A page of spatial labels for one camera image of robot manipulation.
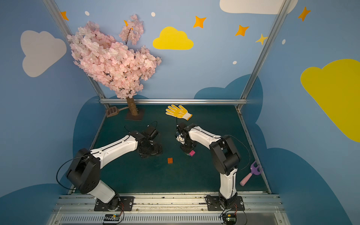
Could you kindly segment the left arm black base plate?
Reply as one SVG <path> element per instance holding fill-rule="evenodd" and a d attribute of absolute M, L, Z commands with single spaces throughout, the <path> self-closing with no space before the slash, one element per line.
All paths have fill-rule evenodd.
<path fill-rule="evenodd" d="M 114 198 L 108 202 L 104 203 L 99 199 L 96 200 L 94 207 L 95 212 L 130 212 L 132 211 L 134 205 L 134 196 L 119 196 L 115 195 Z"/>

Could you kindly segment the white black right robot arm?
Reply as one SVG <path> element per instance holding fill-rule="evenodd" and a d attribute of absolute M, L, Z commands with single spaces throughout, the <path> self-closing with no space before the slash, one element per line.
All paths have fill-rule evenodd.
<path fill-rule="evenodd" d="M 214 167 L 220 174 L 219 196 L 224 202 L 234 200 L 237 196 L 236 173 L 242 158 L 232 138 L 212 134 L 196 124 L 188 126 L 181 123 L 176 129 L 176 140 L 187 155 L 194 155 L 194 148 L 198 144 L 210 151 Z"/>

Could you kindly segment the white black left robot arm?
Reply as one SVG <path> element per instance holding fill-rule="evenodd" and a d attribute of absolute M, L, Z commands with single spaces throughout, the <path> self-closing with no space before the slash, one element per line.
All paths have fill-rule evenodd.
<path fill-rule="evenodd" d="M 72 159 L 66 178 L 82 194 L 90 194 L 105 204 L 117 201 L 115 191 L 100 179 L 100 172 L 110 162 L 136 151 L 142 158 L 162 154 L 162 145 L 155 141 L 159 132 L 148 126 L 143 132 L 133 131 L 122 139 L 106 146 L 87 150 L 81 149 Z"/>

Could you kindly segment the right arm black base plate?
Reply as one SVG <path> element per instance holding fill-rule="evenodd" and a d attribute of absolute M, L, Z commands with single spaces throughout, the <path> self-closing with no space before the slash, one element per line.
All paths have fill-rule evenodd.
<path fill-rule="evenodd" d="M 225 199 L 222 196 L 210 196 L 205 197 L 205 202 L 208 207 L 208 211 L 223 211 L 233 210 L 245 211 L 245 205 L 241 196 L 235 195 L 230 199 Z"/>

